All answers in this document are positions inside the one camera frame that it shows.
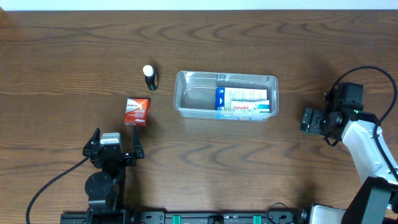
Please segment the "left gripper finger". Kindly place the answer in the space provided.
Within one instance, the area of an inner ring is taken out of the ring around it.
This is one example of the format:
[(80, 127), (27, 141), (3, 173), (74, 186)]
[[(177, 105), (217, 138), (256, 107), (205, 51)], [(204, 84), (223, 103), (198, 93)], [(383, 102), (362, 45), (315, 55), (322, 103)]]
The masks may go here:
[(100, 128), (96, 128), (92, 137), (84, 146), (84, 151), (90, 151), (100, 142)]
[(133, 149), (135, 152), (138, 152), (141, 150), (141, 142), (139, 140), (138, 128), (136, 125), (133, 126), (132, 135), (133, 135), (133, 138), (132, 138)]

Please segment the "red medicine box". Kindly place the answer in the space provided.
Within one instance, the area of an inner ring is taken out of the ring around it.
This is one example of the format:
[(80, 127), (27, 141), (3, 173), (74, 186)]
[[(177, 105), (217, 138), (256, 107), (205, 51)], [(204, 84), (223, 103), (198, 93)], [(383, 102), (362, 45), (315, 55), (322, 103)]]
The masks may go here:
[(125, 125), (147, 126), (150, 99), (128, 98), (124, 117)]

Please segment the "dark bottle white cap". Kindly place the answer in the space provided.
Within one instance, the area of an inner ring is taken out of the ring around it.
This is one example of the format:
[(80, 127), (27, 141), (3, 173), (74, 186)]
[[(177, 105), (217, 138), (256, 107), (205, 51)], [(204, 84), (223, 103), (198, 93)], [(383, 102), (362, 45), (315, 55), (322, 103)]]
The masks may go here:
[(155, 68), (152, 65), (145, 65), (142, 70), (149, 90), (155, 91), (156, 89), (158, 89), (159, 78), (157, 76)]

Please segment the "white Panadol box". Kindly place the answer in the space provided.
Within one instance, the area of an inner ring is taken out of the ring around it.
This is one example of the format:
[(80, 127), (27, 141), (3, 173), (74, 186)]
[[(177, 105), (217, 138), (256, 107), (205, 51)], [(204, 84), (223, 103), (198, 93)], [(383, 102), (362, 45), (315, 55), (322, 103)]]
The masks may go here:
[(237, 113), (269, 113), (271, 110), (269, 100), (263, 101), (232, 101), (231, 110)]

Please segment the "clear plastic container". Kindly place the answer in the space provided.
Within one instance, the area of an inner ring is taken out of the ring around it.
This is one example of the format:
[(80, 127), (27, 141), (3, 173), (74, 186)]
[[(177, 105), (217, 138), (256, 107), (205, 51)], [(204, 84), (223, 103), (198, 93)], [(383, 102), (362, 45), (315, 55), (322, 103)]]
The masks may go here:
[(267, 90), (271, 112), (266, 121), (279, 112), (279, 83), (272, 75), (250, 75), (240, 73), (181, 71), (177, 74), (174, 107), (186, 118), (220, 119), (215, 110), (217, 87)]

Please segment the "blue fever patch box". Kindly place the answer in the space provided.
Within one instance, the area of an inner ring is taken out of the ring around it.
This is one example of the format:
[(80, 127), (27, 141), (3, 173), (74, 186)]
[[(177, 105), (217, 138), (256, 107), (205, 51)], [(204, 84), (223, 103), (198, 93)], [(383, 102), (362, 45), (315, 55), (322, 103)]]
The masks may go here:
[(215, 110), (217, 118), (236, 120), (262, 120), (269, 113), (237, 113), (231, 110), (232, 101), (263, 101), (267, 98), (267, 90), (217, 87), (215, 94)]

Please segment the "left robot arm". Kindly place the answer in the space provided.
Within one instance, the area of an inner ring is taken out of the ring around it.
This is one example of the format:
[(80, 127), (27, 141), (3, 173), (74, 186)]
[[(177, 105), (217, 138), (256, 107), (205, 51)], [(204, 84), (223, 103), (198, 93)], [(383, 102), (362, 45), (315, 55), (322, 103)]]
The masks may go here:
[(120, 133), (101, 134), (98, 128), (83, 147), (83, 155), (100, 169), (85, 182), (88, 223), (127, 222), (128, 211), (123, 203), (126, 168), (144, 158), (136, 126), (132, 129), (132, 148), (131, 152), (123, 152)]

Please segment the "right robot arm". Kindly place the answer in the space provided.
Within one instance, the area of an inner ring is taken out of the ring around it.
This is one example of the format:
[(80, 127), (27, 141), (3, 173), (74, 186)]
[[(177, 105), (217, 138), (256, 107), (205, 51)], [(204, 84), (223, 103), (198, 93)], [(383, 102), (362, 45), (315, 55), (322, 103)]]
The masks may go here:
[(354, 161), (361, 188), (345, 210), (312, 205), (307, 223), (393, 223), (387, 209), (397, 210), (397, 163), (382, 137), (375, 114), (358, 103), (329, 103), (325, 110), (306, 108), (300, 130), (323, 136), (329, 145), (342, 142)]

